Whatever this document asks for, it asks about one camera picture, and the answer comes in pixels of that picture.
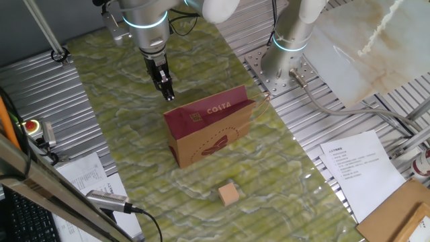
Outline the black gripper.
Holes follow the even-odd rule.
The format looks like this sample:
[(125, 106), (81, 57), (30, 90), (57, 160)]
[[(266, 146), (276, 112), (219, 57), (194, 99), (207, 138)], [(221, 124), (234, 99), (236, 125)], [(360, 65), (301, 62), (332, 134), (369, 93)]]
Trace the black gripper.
[(164, 52), (160, 54), (144, 53), (144, 60), (148, 74), (152, 77), (155, 88), (160, 91), (167, 101), (173, 101), (175, 94), (172, 88), (172, 80), (163, 69), (167, 66), (167, 57)]

